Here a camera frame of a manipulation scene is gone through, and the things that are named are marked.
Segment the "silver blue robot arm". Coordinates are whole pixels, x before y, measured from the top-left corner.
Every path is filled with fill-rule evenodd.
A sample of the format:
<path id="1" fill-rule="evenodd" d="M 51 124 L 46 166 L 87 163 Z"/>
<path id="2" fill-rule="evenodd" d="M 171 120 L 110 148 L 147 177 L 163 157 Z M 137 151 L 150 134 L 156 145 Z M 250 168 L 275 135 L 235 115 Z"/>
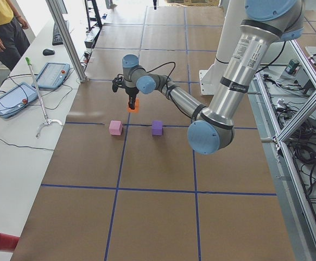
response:
<path id="1" fill-rule="evenodd" d="M 191 118 L 188 142 L 200 154 L 215 153 L 232 142 L 232 118 L 268 48 L 274 42 L 300 37 L 303 30 L 304 1 L 242 1 L 236 7 L 242 12 L 235 26 L 240 36 L 231 48 L 233 54 L 209 106 L 177 86 L 169 76 L 148 73 L 136 55 L 127 54 L 122 59 L 121 84 L 129 95 L 129 107 L 135 107 L 139 92 L 161 92 Z"/>

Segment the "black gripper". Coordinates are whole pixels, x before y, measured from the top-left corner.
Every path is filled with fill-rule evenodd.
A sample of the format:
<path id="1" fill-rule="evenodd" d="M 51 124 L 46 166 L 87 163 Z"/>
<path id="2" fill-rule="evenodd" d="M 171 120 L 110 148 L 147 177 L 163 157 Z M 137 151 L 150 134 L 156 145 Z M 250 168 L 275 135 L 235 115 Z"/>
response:
<path id="1" fill-rule="evenodd" d="M 136 99 L 136 96 L 138 94 L 138 89 L 137 87 L 133 87 L 133 88 L 130 88 L 130 87 L 126 87 L 125 88 L 125 92 L 128 94 L 129 96 L 129 101 L 128 101 L 128 108 L 129 109 L 135 109 L 135 99 Z"/>

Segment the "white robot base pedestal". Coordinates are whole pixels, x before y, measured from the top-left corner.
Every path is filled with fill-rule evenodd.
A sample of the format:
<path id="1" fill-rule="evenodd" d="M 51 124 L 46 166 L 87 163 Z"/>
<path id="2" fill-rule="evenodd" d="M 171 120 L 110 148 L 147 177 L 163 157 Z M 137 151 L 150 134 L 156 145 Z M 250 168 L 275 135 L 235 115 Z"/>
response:
<path id="1" fill-rule="evenodd" d="M 214 63 L 208 70 L 199 71 L 201 94 L 214 95 L 218 84 L 241 36 L 240 25 L 246 18 L 245 1 L 231 0 L 227 2 L 225 19 Z"/>

